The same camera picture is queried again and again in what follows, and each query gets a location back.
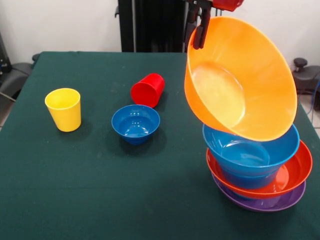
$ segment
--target floor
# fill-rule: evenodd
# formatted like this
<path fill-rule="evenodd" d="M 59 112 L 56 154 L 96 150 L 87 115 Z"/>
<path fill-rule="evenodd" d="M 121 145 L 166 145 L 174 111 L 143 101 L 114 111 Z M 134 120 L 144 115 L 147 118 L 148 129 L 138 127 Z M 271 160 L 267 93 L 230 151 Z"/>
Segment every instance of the floor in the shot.
<path fill-rule="evenodd" d="M 12 108 L 14 107 L 14 103 L 9 101 L 4 103 L 5 107 L 0 111 L 0 131 L 5 124 Z"/>
<path fill-rule="evenodd" d="M 312 125 L 315 128 L 315 131 L 320 138 L 320 112 L 312 111 L 311 98 L 312 98 L 311 95 L 298 96 L 298 99 L 301 102 L 304 111 L 308 113 L 308 117 L 312 122 Z M 13 102 L 6 102 L 6 107 L 2 111 L 0 111 L 0 131 L 2 129 L 2 126 L 5 124 L 13 107 L 14 107 Z"/>
<path fill-rule="evenodd" d="M 300 100 L 304 111 L 307 113 L 310 122 L 312 122 L 312 125 L 320 138 L 320 111 L 317 112 L 313 110 L 311 98 L 311 95 L 298 96 L 298 99 Z"/>

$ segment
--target bowl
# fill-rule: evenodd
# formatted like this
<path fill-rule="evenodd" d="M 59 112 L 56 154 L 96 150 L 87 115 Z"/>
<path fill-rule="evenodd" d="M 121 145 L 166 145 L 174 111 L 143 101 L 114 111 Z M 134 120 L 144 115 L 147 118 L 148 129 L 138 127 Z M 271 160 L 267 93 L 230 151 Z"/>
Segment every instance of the bowl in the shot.
<path fill-rule="evenodd" d="M 202 134 L 221 168 L 242 177 L 274 173 L 297 152 L 300 143 L 295 125 L 280 138 L 263 142 L 218 131 L 205 124 Z"/>
<path fill-rule="evenodd" d="M 213 179 L 221 192 L 233 203 L 246 210 L 260 213 L 273 213 L 291 208 L 301 200 L 306 190 L 304 181 L 300 186 L 281 196 L 266 199 L 244 198 L 224 186 L 214 175 Z"/>
<path fill-rule="evenodd" d="M 145 105 L 128 105 L 115 112 L 111 119 L 113 129 L 125 141 L 140 145 L 157 130 L 160 116 L 156 110 Z"/>
<path fill-rule="evenodd" d="M 313 161 L 308 147 L 300 141 L 299 149 L 280 169 L 274 180 L 258 189 L 245 189 L 230 183 L 223 175 L 210 150 L 207 149 L 206 161 L 213 175 L 228 189 L 245 198 L 269 199 L 282 196 L 300 186 L 310 175 Z"/>
<path fill-rule="evenodd" d="M 278 170 L 261 176 L 237 175 L 223 168 L 221 168 L 221 172 L 229 183 L 234 184 L 239 188 L 259 189 L 271 183 L 275 179 Z"/>
<path fill-rule="evenodd" d="M 213 129 L 254 141 L 285 134 L 297 112 L 291 70 L 252 25 L 227 16 L 209 21 L 204 47 L 188 48 L 184 92 L 193 113 Z"/>

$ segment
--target purple plate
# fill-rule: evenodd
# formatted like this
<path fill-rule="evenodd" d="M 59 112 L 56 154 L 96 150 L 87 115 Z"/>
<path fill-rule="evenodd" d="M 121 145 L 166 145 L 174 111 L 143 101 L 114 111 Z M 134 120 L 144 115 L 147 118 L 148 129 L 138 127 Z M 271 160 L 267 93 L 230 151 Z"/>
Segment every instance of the purple plate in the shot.
<path fill-rule="evenodd" d="M 212 176 L 218 188 L 221 190 L 221 192 L 223 192 L 224 195 L 226 195 L 228 199 L 230 199 L 236 205 L 254 212 L 272 213 L 288 209 L 299 202 L 306 190 L 306 181 L 304 181 L 294 190 L 281 196 L 266 199 L 245 198 L 235 194 L 229 188 L 224 186 L 218 179 L 216 179 L 214 175 Z"/>

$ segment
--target black machine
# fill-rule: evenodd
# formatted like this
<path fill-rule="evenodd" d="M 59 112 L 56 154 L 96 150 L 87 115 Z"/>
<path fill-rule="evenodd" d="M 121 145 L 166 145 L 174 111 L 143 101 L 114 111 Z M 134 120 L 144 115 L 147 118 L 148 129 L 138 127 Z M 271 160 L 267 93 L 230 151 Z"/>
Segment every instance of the black machine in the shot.
<path fill-rule="evenodd" d="M 0 34 L 0 112 L 15 102 L 31 72 L 29 63 L 11 64 Z"/>
<path fill-rule="evenodd" d="M 313 109 L 320 111 L 320 66 L 308 65 L 302 57 L 293 60 L 295 69 L 292 72 L 298 94 L 312 94 Z"/>
<path fill-rule="evenodd" d="M 211 9 L 233 12 L 244 0 L 118 0 L 122 52 L 184 52 L 203 48 Z"/>

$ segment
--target yellow cup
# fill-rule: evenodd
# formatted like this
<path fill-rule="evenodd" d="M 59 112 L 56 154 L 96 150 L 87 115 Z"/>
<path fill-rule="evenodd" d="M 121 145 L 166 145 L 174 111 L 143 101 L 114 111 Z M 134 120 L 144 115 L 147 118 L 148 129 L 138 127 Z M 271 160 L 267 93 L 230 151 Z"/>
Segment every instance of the yellow cup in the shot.
<path fill-rule="evenodd" d="M 72 132 L 81 125 L 80 93 L 71 88 L 59 88 L 44 99 L 56 127 Z"/>

